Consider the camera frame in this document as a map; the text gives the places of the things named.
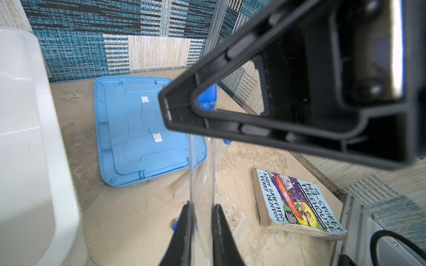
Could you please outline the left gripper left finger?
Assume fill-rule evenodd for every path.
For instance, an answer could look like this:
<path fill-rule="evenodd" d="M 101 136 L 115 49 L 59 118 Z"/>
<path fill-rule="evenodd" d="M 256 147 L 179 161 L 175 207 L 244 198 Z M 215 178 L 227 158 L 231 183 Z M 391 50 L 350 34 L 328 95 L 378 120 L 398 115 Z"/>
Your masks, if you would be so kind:
<path fill-rule="evenodd" d="M 194 205 L 184 205 L 168 249 L 160 266 L 190 266 L 191 240 L 194 233 Z"/>

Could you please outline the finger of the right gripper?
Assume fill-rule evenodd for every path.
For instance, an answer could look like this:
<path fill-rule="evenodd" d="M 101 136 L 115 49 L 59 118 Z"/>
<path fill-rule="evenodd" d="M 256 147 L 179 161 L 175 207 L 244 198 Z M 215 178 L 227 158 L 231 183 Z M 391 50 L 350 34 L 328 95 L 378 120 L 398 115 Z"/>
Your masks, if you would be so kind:
<path fill-rule="evenodd" d="M 259 115 L 198 97 L 247 62 Z M 424 1 L 273 1 L 159 93 L 167 129 L 385 170 L 426 154 Z"/>

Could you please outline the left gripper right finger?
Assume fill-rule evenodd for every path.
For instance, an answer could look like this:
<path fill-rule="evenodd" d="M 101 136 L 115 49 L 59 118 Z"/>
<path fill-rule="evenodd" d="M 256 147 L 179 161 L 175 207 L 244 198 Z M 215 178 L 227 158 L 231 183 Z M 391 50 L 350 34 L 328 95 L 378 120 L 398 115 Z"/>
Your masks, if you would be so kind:
<path fill-rule="evenodd" d="M 212 209 L 211 226 L 214 266 L 245 266 L 219 204 Z"/>

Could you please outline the blue-capped test tube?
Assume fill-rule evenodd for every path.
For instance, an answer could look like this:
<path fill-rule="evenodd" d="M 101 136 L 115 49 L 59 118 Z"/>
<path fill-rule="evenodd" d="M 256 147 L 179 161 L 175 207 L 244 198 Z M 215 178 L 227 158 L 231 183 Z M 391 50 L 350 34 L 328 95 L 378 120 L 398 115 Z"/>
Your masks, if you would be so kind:
<path fill-rule="evenodd" d="M 180 219 L 179 219 L 179 218 L 178 218 L 178 219 L 176 219 L 175 223 L 174 223 L 174 224 L 173 224 L 173 226 L 172 226 L 172 230 L 173 230 L 173 231 L 176 231 L 176 229 L 178 228 L 178 226 L 179 226 L 179 221 L 180 221 Z M 194 225 L 194 226 L 195 226 L 195 231 L 198 231 L 197 220 L 196 220 L 196 219 L 193 219 L 193 220 L 187 219 L 187 220 L 186 220 L 186 222 L 185 222 L 185 226 L 184 226 L 184 229 L 185 229 L 185 231 L 186 231 L 186 232 L 188 232 L 188 231 L 189 231 L 189 223 L 191 223 L 192 225 Z"/>
<path fill-rule="evenodd" d="M 228 150 L 228 148 L 229 148 L 229 146 L 231 145 L 233 143 L 233 141 L 232 140 L 226 140 L 226 139 L 223 139 L 219 144 L 218 144 L 218 146 L 217 146 L 217 149 L 216 149 L 216 153 L 215 153 L 215 164 L 217 165 L 220 161 L 221 161 L 221 159 L 224 157 L 224 155 L 226 154 L 226 152 L 227 152 L 227 150 Z M 185 194 L 187 194 L 187 193 L 189 193 L 189 187 L 190 187 L 190 184 L 189 184 L 189 171 L 188 170 L 186 170 L 185 171 L 185 173 L 184 173 L 184 177 L 186 177 L 187 178 L 187 181 L 182 185 L 182 186 L 180 186 L 177 190 L 176 190 L 176 192 L 175 192 L 175 194 L 174 194 L 174 199 L 175 200 L 177 200 L 177 199 L 180 199 L 180 198 L 182 198 Z"/>
<path fill-rule="evenodd" d="M 189 185 L 193 218 L 191 233 L 191 265 L 211 266 L 213 235 L 211 213 L 215 191 L 215 140 L 189 135 Z"/>

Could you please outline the white plastic bin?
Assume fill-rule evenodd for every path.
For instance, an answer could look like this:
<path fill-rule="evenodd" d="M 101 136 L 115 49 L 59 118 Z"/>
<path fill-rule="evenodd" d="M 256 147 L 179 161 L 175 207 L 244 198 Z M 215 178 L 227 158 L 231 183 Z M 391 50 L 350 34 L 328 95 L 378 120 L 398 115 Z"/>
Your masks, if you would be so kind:
<path fill-rule="evenodd" d="M 1 264 L 83 266 L 82 214 L 39 41 L 1 28 Z"/>

